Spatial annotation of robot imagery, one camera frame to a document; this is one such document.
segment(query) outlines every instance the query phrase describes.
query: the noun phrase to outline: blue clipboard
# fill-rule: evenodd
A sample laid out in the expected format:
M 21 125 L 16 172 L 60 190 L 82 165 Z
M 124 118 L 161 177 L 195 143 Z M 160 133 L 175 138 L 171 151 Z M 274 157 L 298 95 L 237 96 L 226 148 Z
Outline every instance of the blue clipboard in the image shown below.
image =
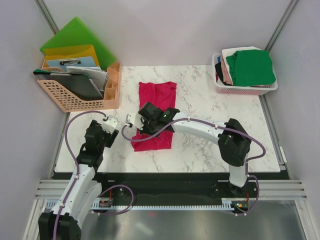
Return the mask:
M 95 61 L 92 56 L 66 58 L 66 59 L 55 59 L 46 61 L 51 68 L 61 68 L 64 72 L 67 72 L 67 66 L 73 67 L 96 67 Z

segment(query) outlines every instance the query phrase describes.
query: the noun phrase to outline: pile of clothes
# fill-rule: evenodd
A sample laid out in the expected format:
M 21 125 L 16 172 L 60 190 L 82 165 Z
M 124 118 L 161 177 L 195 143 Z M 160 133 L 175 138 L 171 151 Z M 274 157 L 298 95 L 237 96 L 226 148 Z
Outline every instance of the pile of clothes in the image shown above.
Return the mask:
M 269 52 L 256 47 L 222 50 L 215 72 L 217 82 L 226 86 L 268 87 L 276 81 Z

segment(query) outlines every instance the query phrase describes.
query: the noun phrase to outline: pink cloth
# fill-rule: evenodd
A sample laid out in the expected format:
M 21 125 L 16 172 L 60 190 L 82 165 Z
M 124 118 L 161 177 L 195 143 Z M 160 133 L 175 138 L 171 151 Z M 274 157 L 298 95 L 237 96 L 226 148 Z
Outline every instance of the pink cloth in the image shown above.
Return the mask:
M 223 81 L 227 84 L 233 85 L 223 57 L 221 57 L 221 70 L 223 74 Z
M 140 108 L 147 102 L 152 103 L 163 111 L 167 108 L 174 108 L 176 105 L 176 89 L 177 84 L 171 81 L 158 84 L 139 82 Z M 143 142 L 131 142 L 131 145 L 135 152 L 170 149 L 173 134 L 171 131 L 164 131 L 158 137 Z M 137 135 L 132 139 L 145 139 L 147 137 L 149 136 L 139 134 L 139 131 L 137 131 Z

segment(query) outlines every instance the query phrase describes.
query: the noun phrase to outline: gray floor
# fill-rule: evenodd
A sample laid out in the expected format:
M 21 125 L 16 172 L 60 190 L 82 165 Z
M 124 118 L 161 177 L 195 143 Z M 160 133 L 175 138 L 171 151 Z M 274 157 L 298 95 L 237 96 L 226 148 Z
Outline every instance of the gray floor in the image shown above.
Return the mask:
M 219 211 L 88 214 L 81 240 L 305 240 L 293 202 L 258 202 L 248 216 Z

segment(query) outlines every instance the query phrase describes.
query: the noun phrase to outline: yellow folder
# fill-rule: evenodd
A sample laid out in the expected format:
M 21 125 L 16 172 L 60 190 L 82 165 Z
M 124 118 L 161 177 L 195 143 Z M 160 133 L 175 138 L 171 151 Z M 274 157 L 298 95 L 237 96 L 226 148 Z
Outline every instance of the yellow folder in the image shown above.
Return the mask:
M 43 50 L 45 53 L 45 63 L 43 67 L 48 67 L 48 60 L 56 59 L 73 59 L 80 57 L 92 57 L 94 63 L 99 66 L 99 61 L 96 55 L 96 51 L 93 45 L 77 45 L 77 46 L 65 46 L 56 48 L 47 48 Z

